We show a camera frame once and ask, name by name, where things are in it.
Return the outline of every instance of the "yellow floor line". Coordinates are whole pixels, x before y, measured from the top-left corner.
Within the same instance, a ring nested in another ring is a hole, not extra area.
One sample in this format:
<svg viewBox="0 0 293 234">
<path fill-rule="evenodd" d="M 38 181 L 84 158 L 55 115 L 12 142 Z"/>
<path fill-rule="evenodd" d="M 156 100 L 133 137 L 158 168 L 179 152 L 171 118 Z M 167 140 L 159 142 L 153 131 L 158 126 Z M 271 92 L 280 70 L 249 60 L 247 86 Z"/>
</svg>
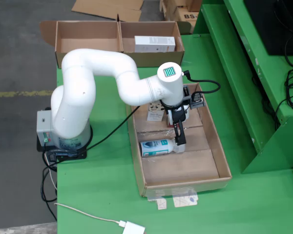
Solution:
<svg viewBox="0 0 293 234">
<path fill-rule="evenodd" d="M 25 97 L 33 97 L 33 96 L 50 96 L 52 94 L 52 90 L 41 90 L 41 91 L 21 91 L 21 92 L 0 92 L 0 98 L 12 98 L 15 96 L 25 96 Z"/>
</svg>

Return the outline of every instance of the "white product box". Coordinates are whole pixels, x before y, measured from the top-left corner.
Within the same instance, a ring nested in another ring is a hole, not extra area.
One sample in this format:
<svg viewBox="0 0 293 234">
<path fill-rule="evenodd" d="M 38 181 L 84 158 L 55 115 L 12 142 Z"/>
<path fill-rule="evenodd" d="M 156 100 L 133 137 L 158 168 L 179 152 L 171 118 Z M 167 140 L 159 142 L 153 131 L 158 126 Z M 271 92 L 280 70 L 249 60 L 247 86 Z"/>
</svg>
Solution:
<svg viewBox="0 0 293 234">
<path fill-rule="evenodd" d="M 162 121 L 164 107 L 160 101 L 151 102 L 148 105 L 147 121 Z"/>
<path fill-rule="evenodd" d="M 174 52 L 174 37 L 135 36 L 135 52 Z"/>
</svg>

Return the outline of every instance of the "white power adapter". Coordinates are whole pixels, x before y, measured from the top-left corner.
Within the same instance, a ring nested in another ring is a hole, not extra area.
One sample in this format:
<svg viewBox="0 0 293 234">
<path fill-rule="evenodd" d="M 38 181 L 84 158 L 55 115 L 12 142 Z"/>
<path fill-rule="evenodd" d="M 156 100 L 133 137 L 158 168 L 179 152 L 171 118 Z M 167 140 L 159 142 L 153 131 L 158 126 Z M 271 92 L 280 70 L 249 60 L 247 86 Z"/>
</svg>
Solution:
<svg viewBox="0 0 293 234">
<path fill-rule="evenodd" d="M 144 234 L 145 227 L 135 223 L 120 221 L 119 226 L 124 228 L 123 234 Z"/>
</svg>

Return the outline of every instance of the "white bottle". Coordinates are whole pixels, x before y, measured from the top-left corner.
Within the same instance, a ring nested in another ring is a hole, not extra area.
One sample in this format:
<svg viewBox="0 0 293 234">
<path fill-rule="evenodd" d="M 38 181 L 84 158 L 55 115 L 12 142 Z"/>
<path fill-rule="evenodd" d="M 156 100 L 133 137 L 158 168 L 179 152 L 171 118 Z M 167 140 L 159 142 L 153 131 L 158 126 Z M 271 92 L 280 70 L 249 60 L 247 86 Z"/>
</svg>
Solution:
<svg viewBox="0 0 293 234">
<path fill-rule="evenodd" d="M 182 153 L 186 145 L 177 145 L 175 139 L 162 139 L 140 142 L 142 157 L 169 154 L 171 152 Z"/>
</svg>

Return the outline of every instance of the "green table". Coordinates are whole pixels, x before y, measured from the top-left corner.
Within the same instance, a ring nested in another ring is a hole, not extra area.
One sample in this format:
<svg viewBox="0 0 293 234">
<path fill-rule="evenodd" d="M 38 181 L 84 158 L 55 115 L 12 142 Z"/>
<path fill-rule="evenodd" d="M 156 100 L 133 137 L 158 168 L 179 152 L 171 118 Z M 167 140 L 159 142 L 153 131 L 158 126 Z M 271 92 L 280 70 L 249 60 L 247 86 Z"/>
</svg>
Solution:
<svg viewBox="0 0 293 234">
<path fill-rule="evenodd" d="M 293 233 L 293 173 L 291 170 L 242 175 L 256 154 L 210 35 L 182 37 L 185 47 L 183 70 L 193 78 L 214 79 L 219 92 L 206 95 L 213 120 L 233 175 L 228 186 L 199 193 L 197 206 L 167 209 L 139 196 L 133 170 L 127 125 L 88 152 L 85 160 L 58 166 L 58 202 L 90 214 L 128 220 L 146 227 L 148 234 Z M 141 78 L 157 68 L 139 68 Z M 63 83 L 57 70 L 58 85 Z M 97 98 L 90 116 L 94 137 L 101 140 L 125 117 L 114 78 L 96 77 Z M 213 88 L 202 84 L 203 90 Z M 114 223 L 86 217 L 58 207 L 59 234 L 121 234 Z"/>
</svg>

